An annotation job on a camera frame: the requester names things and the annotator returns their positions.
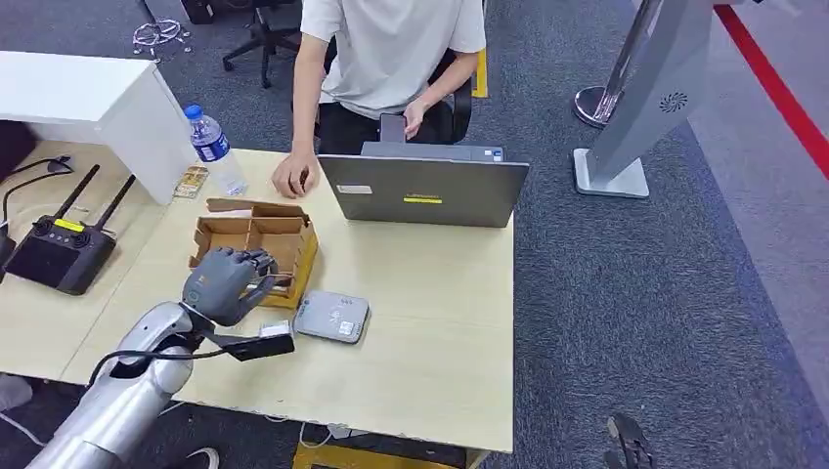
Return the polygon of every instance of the yellow tape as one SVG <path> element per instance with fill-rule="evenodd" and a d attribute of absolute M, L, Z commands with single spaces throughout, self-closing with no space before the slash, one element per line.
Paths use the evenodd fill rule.
<path fill-rule="evenodd" d="M 478 53 L 478 69 L 475 71 L 475 86 L 472 90 L 475 98 L 489 98 L 490 90 L 487 86 L 487 50 Z"/>
<path fill-rule="evenodd" d="M 82 225 L 78 225 L 76 223 L 68 222 L 68 221 L 66 221 L 62 218 L 59 218 L 58 220 L 55 220 L 55 225 L 58 225 L 61 228 L 66 228 L 67 230 L 72 230 L 74 232 L 79 232 L 80 233 L 80 232 L 83 231 L 83 226 Z"/>
<path fill-rule="evenodd" d="M 403 201 L 408 203 L 443 203 L 440 198 L 403 197 Z"/>
<path fill-rule="evenodd" d="M 453 469 L 437 462 L 325 445 L 320 448 L 296 446 L 293 469 L 314 469 L 321 465 L 335 469 Z"/>

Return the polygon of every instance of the bottle label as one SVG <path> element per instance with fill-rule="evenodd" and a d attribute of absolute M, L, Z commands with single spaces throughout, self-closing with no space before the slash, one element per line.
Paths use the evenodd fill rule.
<path fill-rule="evenodd" d="M 215 142 L 209 145 L 194 145 L 196 149 L 196 153 L 198 153 L 198 159 L 204 161 L 205 163 L 209 163 L 211 161 L 218 161 L 225 157 L 226 154 L 231 150 L 231 144 L 228 143 L 228 138 L 225 137 L 225 133 L 222 132 L 222 135 L 216 139 Z"/>

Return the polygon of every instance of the human hand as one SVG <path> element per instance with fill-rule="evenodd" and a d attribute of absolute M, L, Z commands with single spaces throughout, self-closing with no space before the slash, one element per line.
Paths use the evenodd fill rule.
<path fill-rule="evenodd" d="M 406 117 L 406 140 L 411 140 L 417 135 L 420 124 L 423 123 L 423 115 L 428 109 L 429 106 L 421 99 L 416 99 L 406 106 L 406 110 L 403 111 L 403 116 Z"/>
<path fill-rule="evenodd" d="M 314 188 L 320 179 L 320 167 L 317 163 L 317 156 L 314 149 L 292 150 L 290 155 L 284 159 L 274 175 L 271 182 L 277 191 L 287 198 L 303 197 Z"/>

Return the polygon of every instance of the robotic arm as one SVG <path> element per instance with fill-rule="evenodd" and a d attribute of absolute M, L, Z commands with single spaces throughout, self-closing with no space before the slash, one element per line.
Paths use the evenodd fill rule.
<path fill-rule="evenodd" d="M 276 271 L 261 249 L 208 252 L 185 282 L 182 300 L 146 312 L 117 351 L 99 362 L 78 407 L 28 468 L 118 467 L 190 379 L 193 359 L 228 353 L 245 361 L 293 352 L 286 324 L 263 329 L 259 337 L 214 332 L 214 323 L 237 324 L 255 308 L 278 283 Z M 219 350 L 193 355 L 205 338 Z"/>

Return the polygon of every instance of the small white device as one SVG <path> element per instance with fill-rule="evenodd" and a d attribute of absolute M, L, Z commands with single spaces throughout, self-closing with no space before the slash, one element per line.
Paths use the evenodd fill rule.
<path fill-rule="evenodd" d="M 315 335 L 356 344 L 369 317 L 369 301 L 329 291 L 305 293 L 293 329 L 300 334 Z"/>

